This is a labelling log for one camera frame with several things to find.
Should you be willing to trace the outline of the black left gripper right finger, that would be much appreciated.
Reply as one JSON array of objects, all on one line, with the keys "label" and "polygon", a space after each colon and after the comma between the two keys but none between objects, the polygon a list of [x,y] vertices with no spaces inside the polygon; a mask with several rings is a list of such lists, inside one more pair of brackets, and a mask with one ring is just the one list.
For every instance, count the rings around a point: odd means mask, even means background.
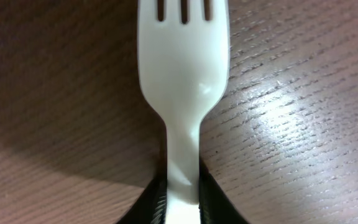
[{"label": "black left gripper right finger", "polygon": [[228,199],[202,160],[199,200],[201,224],[249,224]]}]

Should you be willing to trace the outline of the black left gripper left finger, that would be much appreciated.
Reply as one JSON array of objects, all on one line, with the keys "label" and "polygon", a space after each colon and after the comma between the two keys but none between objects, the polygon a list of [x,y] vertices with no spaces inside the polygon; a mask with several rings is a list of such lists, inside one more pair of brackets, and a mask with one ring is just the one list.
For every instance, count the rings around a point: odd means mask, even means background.
[{"label": "black left gripper left finger", "polygon": [[116,224],[164,224],[166,209],[167,166],[162,162],[139,198]]}]

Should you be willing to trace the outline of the white plastic fork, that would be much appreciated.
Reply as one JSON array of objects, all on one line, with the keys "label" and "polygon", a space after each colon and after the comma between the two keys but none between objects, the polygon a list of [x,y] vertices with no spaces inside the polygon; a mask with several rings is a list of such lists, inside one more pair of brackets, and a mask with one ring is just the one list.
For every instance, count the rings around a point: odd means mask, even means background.
[{"label": "white plastic fork", "polygon": [[200,125],[222,98],[229,73],[229,13],[226,0],[165,2],[158,19],[155,0],[138,2],[137,54],[142,94],[167,132],[167,224],[201,221]]}]

